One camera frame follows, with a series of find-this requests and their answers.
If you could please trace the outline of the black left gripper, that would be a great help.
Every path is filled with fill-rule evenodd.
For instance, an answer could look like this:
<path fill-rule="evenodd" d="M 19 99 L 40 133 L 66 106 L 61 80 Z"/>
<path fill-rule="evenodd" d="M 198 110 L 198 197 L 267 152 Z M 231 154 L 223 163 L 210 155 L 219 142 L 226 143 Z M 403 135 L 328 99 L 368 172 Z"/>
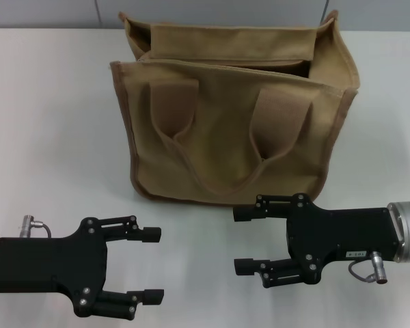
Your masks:
<path fill-rule="evenodd" d="M 160 228 L 140 228 L 135 215 L 86 218 L 63 238 L 0 238 L 0 293 L 60 293 L 77 316 L 133 320 L 139 304 L 160 305 L 164 290 L 102 291 L 106 242 L 160 239 Z"/>

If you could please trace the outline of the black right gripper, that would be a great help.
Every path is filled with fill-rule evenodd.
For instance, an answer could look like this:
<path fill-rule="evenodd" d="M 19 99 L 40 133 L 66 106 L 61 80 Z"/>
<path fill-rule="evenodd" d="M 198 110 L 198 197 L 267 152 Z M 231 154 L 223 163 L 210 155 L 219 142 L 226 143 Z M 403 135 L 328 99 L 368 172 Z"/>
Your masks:
<path fill-rule="evenodd" d="M 326 265 L 336 261 L 369 259 L 378 252 L 392 261 L 399 246 L 386 208 L 326 210 L 307 195 L 257 195 L 254 204 L 233 208 L 235 222 L 254 219 L 287 219 L 291 259 L 234 259 L 238 276 L 258 274 L 264 288 L 290 284 L 317 284 Z"/>

